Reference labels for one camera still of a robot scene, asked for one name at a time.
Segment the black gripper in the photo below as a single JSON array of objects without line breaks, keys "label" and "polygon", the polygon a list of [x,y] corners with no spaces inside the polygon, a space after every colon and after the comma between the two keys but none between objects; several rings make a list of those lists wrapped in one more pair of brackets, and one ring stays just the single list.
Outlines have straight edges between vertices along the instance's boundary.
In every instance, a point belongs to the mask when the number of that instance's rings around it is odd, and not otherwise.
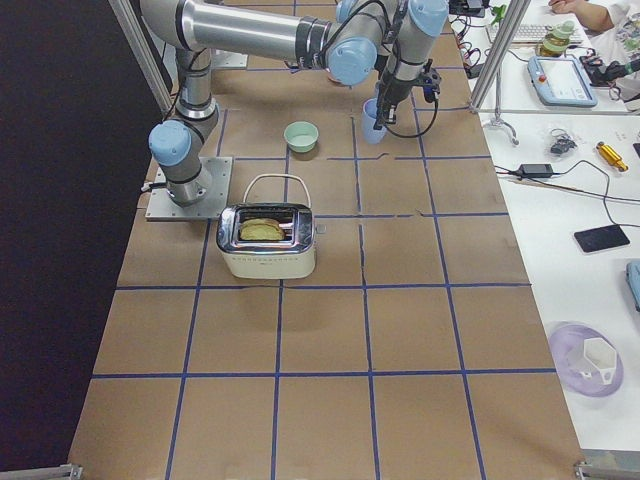
[{"label": "black gripper", "polygon": [[399,80],[393,74],[383,74],[378,82],[374,128],[382,129],[396,124],[396,110],[414,87],[413,80]]}]

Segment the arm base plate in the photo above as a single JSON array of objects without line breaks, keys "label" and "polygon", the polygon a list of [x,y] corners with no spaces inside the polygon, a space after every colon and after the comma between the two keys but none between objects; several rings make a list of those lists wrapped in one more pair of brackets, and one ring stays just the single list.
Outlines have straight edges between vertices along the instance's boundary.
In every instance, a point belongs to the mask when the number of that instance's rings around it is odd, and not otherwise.
[{"label": "arm base plate", "polygon": [[211,67],[216,70],[245,70],[248,58],[247,54],[213,49],[211,51]]},{"label": "arm base plate", "polygon": [[206,221],[217,219],[228,203],[233,158],[230,156],[202,156],[199,176],[188,183],[176,184],[166,180],[157,168],[156,183],[148,200],[148,221]]}]

